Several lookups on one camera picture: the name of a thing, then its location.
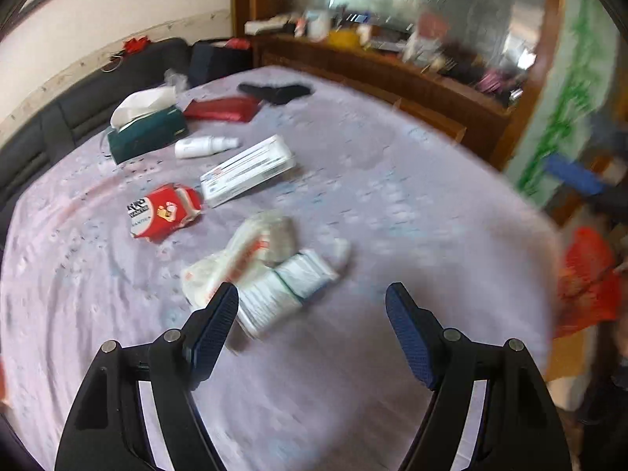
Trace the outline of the red white snack wrapper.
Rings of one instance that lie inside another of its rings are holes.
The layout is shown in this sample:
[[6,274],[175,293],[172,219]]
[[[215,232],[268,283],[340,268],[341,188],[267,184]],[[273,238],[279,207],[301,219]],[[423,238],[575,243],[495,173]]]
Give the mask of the red white snack wrapper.
[[160,240],[184,228],[201,214],[198,192],[181,184],[165,184],[127,205],[133,238]]

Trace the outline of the wooden glass partition cabinet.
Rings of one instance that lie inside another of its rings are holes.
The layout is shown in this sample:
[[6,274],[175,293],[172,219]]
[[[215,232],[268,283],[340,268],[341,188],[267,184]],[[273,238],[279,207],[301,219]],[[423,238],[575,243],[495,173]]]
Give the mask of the wooden glass partition cabinet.
[[[559,191],[544,159],[599,165],[591,118],[622,81],[621,32],[601,0],[231,0],[233,27],[275,63],[369,86],[463,126],[464,146],[540,207]],[[361,50],[311,42],[328,10]]]

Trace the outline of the white spray bottle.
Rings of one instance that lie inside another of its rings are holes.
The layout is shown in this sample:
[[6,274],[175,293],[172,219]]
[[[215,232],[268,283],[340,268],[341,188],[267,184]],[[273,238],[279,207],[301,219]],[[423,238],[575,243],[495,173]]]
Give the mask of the white spray bottle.
[[238,138],[201,136],[180,139],[175,143],[177,159],[197,159],[221,152],[237,149],[241,145]]

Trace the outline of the long white medicine box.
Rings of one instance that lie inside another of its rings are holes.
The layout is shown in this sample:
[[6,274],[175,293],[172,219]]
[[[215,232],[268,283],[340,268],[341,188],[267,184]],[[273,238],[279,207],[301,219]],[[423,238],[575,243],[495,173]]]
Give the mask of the long white medicine box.
[[200,178],[204,202],[220,206],[295,166],[294,153],[274,135],[205,172]]

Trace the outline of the dark green tissue box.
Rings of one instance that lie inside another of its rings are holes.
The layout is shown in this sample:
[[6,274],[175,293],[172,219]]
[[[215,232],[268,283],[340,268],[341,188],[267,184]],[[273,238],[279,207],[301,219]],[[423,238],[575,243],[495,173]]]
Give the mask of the dark green tissue box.
[[116,164],[162,149],[188,134],[183,113],[171,106],[134,119],[108,135],[109,149]]

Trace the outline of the red flat pouch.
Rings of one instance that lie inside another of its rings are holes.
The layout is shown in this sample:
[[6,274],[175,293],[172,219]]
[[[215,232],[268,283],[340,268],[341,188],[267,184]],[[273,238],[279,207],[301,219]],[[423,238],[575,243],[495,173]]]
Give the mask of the red flat pouch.
[[261,101],[251,97],[193,100],[183,111],[187,119],[247,123],[261,109]]

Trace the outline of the black leather sofa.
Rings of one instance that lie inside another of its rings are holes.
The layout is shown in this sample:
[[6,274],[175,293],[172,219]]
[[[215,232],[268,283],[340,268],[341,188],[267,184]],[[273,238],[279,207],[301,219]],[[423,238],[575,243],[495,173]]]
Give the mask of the black leather sofa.
[[102,130],[125,97],[162,84],[168,69],[187,72],[189,64],[188,43],[165,39],[126,57],[113,71],[99,69],[66,89],[1,147],[1,205],[13,204],[36,177]]

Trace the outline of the black sock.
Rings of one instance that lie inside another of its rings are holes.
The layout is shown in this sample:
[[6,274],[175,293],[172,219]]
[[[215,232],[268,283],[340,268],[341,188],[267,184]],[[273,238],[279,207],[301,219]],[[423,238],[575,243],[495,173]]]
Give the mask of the black sock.
[[270,105],[286,105],[290,101],[308,97],[313,94],[313,90],[308,85],[288,84],[288,85],[257,85],[251,83],[241,83],[237,89],[250,97],[264,101]]

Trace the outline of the clear plastic bag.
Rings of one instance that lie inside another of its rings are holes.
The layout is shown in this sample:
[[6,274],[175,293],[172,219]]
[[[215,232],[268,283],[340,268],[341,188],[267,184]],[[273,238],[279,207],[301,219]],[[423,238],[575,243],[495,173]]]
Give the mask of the clear plastic bag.
[[173,87],[177,94],[184,93],[190,88],[187,75],[177,72],[175,69],[167,69],[164,72],[164,84]]

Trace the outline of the dark blue bag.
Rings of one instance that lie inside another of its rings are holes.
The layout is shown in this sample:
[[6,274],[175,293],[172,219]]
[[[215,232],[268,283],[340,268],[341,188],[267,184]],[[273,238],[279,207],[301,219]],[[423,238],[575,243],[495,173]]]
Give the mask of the dark blue bag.
[[250,69],[253,52],[247,39],[199,40],[192,47],[187,81],[196,87]]

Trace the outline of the red item on sofa back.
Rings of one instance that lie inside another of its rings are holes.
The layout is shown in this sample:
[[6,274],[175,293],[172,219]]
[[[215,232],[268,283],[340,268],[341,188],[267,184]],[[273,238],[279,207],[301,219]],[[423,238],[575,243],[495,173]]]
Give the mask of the red item on sofa back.
[[115,71],[127,57],[141,53],[150,44],[151,40],[147,35],[129,38],[124,42],[121,50],[110,54],[109,61],[101,67],[101,71],[103,73]]

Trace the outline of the white cup on shelf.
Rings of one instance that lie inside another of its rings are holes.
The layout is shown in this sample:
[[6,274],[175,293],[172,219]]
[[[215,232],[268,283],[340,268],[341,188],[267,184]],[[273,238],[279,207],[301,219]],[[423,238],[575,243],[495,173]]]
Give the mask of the white cup on shelf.
[[308,10],[305,13],[307,36],[311,42],[322,42],[331,30],[331,14],[328,10]]

